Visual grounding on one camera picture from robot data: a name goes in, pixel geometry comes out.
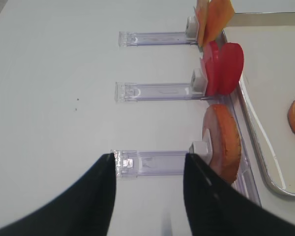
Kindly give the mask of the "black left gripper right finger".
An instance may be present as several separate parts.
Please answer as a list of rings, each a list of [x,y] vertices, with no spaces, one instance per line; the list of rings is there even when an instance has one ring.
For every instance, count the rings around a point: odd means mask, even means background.
[[[196,154],[185,156],[183,197],[194,236],[295,236],[294,224],[244,197]]]

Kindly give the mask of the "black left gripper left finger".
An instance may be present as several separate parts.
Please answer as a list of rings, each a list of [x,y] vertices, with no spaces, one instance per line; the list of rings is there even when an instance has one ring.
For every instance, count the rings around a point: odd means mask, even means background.
[[[1,228],[0,236],[105,236],[116,186],[115,157],[104,154],[58,197]]]

